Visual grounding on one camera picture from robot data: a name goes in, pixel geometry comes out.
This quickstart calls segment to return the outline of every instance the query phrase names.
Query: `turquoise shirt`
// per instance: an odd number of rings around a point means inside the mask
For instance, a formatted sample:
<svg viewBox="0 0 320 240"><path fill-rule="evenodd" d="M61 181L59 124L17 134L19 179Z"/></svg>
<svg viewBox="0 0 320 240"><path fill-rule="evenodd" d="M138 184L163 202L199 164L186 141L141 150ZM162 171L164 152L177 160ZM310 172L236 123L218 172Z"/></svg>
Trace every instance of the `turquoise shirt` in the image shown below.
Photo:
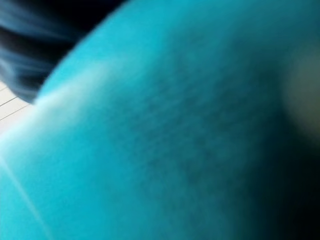
<svg viewBox="0 0 320 240"><path fill-rule="evenodd" d="M2 136L0 239L310 239L320 163L282 83L319 37L317 0L124 4Z"/></svg>

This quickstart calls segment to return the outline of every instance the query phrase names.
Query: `floor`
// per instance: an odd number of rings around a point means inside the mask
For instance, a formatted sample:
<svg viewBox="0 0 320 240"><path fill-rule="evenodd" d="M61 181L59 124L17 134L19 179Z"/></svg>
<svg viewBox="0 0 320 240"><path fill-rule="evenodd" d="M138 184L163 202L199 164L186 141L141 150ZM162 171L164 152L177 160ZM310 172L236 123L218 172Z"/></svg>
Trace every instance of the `floor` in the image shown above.
<svg viewBox="0 0 320 240"><path fill-rule="evenodd" d="M22 121L31 108L31 105L17 98L0 82L0 134Z"/></svg>

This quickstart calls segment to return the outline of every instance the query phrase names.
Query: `white tile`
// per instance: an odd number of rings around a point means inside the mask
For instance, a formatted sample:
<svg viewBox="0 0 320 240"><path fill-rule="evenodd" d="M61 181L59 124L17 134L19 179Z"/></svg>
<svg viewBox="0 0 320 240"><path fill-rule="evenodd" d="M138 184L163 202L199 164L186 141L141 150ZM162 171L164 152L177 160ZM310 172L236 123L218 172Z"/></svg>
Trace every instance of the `white tile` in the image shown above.
<svg viewBox="0 0 320 240"><path fill-rule="evenodd" d="M16 96L8 89L0 90L0 106L14 99Z"/></svg>
<svg viewBox="0 0 320 240"><path fill-rule="evenodd" d="M24 117L31 111L32 108L32 105L27 105L26 107L0 120L0 134L9 130L18 122L23 121Z"/></svg>
<svg viewBox="0 0 320 240"><path fill-rule="evenodd" d="M15 98L8 103L0 106L0 121L27 105L28 103L26 103L25 101L22 101L19 98Z"/></svg>

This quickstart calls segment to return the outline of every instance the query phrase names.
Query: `dark hair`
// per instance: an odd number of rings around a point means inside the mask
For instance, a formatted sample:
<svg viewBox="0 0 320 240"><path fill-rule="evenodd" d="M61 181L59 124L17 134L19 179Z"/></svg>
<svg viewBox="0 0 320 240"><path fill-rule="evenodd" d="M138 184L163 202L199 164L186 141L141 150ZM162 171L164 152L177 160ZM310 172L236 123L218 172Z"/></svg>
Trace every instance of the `dark hair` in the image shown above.
<svg viewBox="0 0 320 240"><path fill-rule="evenodd" d="M1 0L0 79L31 103L59 60L125 0Z"/></svg>

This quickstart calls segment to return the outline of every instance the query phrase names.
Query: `blue clothing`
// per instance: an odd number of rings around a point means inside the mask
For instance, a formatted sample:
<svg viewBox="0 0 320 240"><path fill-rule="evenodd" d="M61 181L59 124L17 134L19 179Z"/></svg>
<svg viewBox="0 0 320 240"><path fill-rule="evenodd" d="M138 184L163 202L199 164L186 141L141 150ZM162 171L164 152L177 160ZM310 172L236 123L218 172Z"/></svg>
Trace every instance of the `blue clothing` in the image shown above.
<svg viewBox="0 0 320 240"><path fill-rule="evenodd" d="M282 73L316 0L131 0L0 141L1 240L312 239L319 164Z"/></svg>

